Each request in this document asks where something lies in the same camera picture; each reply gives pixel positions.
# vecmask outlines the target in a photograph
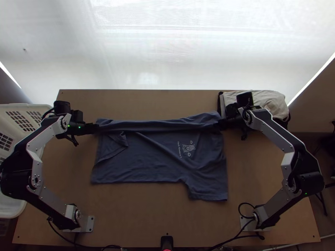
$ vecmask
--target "tabletop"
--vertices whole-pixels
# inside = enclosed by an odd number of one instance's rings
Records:
[[[81,110],[87,123],[97,118],[160,120],[216,110],[216,90],[60,90],[57,100]],[[45,184],[65,203],[94,215],[92,233],[78,243],[89,246],[159,247],[171,235],[176,247],[207,247],[232,238],[240,229],[241,202],[267,202],[281,187],[283,152],[259,132],[241,141],[239,130],[222,133],[227,157],[228,200],[190,200],[181,183],[90,183],[98,139],[77,137],[78,147],[52,139],[43,154]],[[46,221],[47,215],[27,204],[20,215],[14,243],[63,245]],[[73,233],[62,233],[73,239]],[[258,238],[238,239],[232,246],[275,245],[320,241],[308,198],[285,212],[271,231]]]

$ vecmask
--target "gray t-shirt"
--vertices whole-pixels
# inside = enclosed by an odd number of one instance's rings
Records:
[[[227,199],[218,112],[155,121],[99,118],[92,183],[184,182],[189,197]]]

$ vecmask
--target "wall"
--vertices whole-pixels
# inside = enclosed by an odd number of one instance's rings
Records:
[[[32,103],[24,92],[0,68],[0,104]]]
[[[292,132],[331,133],[335,120],[335,59],[289,106]]]

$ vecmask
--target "white backdrop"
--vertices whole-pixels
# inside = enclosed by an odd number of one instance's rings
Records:
[[[331,0],[0,0],[0,61],[35,103],[77,88],[289,102],[335,52],[334,13]]]

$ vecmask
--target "black cable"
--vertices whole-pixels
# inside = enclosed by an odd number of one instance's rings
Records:
[[[102,248],[102,250],[105,250],[106,248],[118,248],[118,249],[123,250],[123,249],[121,248],[121,246],[119,246],[119,245],[108,245],[108,246],[105,246],[105,247],[92,247],[92,246],[85,246],[85,245],[78,244],[78,243],[76,243],[75,241],[74,241],[74,242],[73,242],[73,241],[70,241],[69,239],[67,239],[67,238],[65,238],[63,235],[61,235],[61,234],[60,234],[60,233],[59,233],[59,232],[52,226],[52,224],[51,224],[51,220],[52,220],[51,217],[48,217],[48,218],[47,218],[47,221],[48,221],[50,227],[52,228],[52,230],[53,230],[53,231],[54,231],[60,238],[62,238],[64,241],[67,241],[68,243],[71,243],[71,244],[73,244],[74,246],[83,247],[83,248]]]
[[[46,117],[49,113],[51,113],[54,109],[55,109],[55,107],[51,108],[50,110],[47,110],[47,111],[43,114],[41,121],[42,121],[43,119],[45,119],[45,117]]]
[[[78,238],[78,235],[79,235],[79,232],[76,232],[75,233],[75,237],[74,237],[74,239],[73,239],[73,245],[75,246],[75,251],[77,251],[77,245],[76,245],[76,240],[77,240],[77,238]]]
[[[333,135],[335,133],[335,123],[333,123],[333,126],[334,126],[334,130],[332,131],[331,135]],[[331,141],[332,141],[332,139],[330,139],[328,142],[326,142],[325,145],[327,146]],[[319,143],[319,145],[312,152],[312,155],[315,156],[318,153],[318,151],[320,151],[321,148],[322,148],[322,144]]]
[[[248,203],[248,202],[242,202],[241,204],[238,205],[238,208],[237,208],[238,213],[240,214],[240,216],[242,216],[243,218],[246,218],[246,219],[254,219],[254,217],[252,217],[252,216],[245,216],[245,215],[243,215],[243,214],[241,213],[241,206],[243,206],[243,205],[249,205],[249,206],[251,206],[253,209],[255,209],[255,207],[254,207],[252,204],[250,204],[250,203]]]
[[[214,250],[218,247],[223,246],[224,244],[227,244],[228,242],[231,242],[231,241],[234,241],[234,240],[237,240],[237,239],[241,239],[241,238],[258,237],[259,239],[264,240],[265,239],[264,236],[261,236],[258,232],[256,232],[256,234],[254,234],[254,235],[239,236],[242,233],[242,231],[245,229],[245,227],[247,225],[249,225],[251,222],[253,222],[254,220],[255,219],[252,219],[252,220],[248,221],[247,223],[245,223],[245,225],[241,228],[241,230],[237,233],[237,235],[235,235],[235,237],[233,237],[233,238],[231,238],[227,241],[221,242],[219,244],[216,244],[215,246],[212,246],[211,248],[208,249],[208,251],[212,251],[212,250]]]

